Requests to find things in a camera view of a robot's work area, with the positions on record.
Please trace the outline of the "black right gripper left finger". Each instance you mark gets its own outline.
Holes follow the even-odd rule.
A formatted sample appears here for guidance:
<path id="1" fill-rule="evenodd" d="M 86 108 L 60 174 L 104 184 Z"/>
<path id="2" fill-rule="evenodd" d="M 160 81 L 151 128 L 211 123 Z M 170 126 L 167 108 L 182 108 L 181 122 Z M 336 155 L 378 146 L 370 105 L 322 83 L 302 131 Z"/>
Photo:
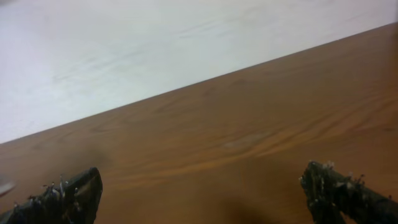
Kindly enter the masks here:
<path id="1" fill-rule="evenodd" d="M 59 185 L 46 186 L 40 195 L 31 195 L 24 204 L 1 214 L 3 224 L 93 224 L 103 183 L 92 167 Z"/>

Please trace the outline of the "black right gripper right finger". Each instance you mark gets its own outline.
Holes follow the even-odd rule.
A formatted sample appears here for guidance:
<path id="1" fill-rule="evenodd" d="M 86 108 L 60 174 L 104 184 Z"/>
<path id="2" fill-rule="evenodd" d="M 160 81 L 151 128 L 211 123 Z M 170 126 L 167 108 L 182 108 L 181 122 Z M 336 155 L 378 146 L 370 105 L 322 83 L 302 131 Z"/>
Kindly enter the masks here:
<path id="1" fill-rule="evenodd" d="M 314 223 L 344 223 L 345 215 L 355 223 L 397 223 L 397 202 L 367 188 L 362 178 L 341 175 L 331 164 L 310 161 L 300 185 Z"/>

